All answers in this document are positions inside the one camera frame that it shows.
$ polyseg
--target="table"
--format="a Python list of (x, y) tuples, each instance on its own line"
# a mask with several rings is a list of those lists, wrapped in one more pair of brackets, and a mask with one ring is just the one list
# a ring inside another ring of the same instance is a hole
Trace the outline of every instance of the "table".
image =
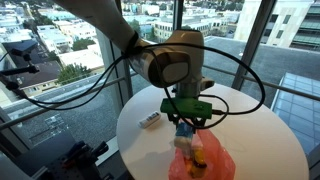
[[(226, 100), (230, 111), (243, 111), (258, 101), (232, 88), (215, 84), (202, 92)], [(154, 111), (166, 98), (163, 89), (147, 87), (134, 95), (120, 113), (117, 140), (121, 157), (137, 180), (168, 179), (168, 169), (174, 159), (175, 126), (166, 114), (147, 129), (138, 121)], [(225, 110), (217, 99), (200, 98), (211, 102), (213, 108)], [(235, 180), (307, 180), (308, 165), (303, 149), (289, 127), (269, 108), (262, 106), (251, 114), (227, 116), (210, 129), (226, 148), (236, 164)]]

